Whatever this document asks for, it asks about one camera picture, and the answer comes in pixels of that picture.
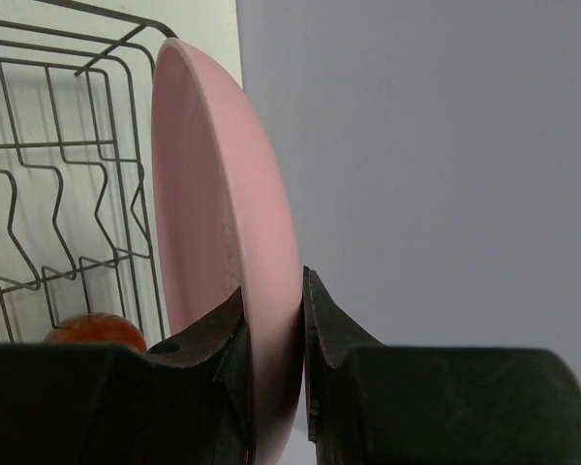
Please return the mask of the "orange and black cup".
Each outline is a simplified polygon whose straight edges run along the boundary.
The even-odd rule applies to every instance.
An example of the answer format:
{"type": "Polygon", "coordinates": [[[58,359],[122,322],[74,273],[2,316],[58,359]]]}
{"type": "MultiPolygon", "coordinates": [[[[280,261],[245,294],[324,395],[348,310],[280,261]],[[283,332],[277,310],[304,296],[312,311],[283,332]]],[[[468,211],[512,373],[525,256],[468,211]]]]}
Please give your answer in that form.
{"type": "Polygon", "coordinates": [[[129,320],[107,313],[82,314],[64,320],[44,338],[45,343],[114,343],[137,353],[147,350],[142,332],[129,320]]]}

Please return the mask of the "black wire dish rack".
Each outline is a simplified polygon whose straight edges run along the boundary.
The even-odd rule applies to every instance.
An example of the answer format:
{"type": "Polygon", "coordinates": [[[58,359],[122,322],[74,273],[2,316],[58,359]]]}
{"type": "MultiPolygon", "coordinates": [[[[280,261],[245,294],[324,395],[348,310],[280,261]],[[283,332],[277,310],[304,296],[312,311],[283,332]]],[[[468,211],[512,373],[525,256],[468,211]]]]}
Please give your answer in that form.
{"type": "Polygon", "coordinates": [[[151,199],[150,104],[168,30],[68,13],[0,17],[0,342],[109,313],[168,335],[151,199]]]}

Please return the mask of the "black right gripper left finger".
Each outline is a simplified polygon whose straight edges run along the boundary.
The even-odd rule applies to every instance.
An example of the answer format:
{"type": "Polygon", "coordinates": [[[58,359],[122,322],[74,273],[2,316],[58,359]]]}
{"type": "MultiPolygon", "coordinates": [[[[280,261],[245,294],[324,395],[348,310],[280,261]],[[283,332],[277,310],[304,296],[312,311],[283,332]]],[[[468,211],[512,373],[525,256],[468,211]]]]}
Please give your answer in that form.
{"type": "Polygon", "coordinates": [[[0,343],[0,464],[246,464],[240,292],[147,353],[0,343]]]}

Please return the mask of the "pink plastic plate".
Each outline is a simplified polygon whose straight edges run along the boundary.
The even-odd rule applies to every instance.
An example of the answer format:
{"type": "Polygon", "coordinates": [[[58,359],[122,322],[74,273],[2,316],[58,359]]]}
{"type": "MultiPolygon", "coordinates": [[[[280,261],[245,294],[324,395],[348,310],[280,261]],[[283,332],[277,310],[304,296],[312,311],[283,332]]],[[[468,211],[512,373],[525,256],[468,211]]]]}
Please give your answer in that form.
{"type": "Polygon", "coordinates": [[[242,293],[259,464],[279,461],[301,387],[301,269],[275,153],[243,89],[212,57],[162,44],[152,178],[168,322],[178,331],[242,293]]]}

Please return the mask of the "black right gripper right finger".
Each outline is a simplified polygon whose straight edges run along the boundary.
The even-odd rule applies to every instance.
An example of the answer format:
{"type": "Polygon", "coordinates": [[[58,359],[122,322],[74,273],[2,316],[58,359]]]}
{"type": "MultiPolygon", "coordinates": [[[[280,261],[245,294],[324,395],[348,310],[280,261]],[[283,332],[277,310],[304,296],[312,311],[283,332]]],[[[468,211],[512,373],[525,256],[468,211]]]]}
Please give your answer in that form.
{"type": "Polygon", "coordinates": [[[320,464],[581,464],[581,388],[541,349],[388,346],[303,272],[320,464]]]}

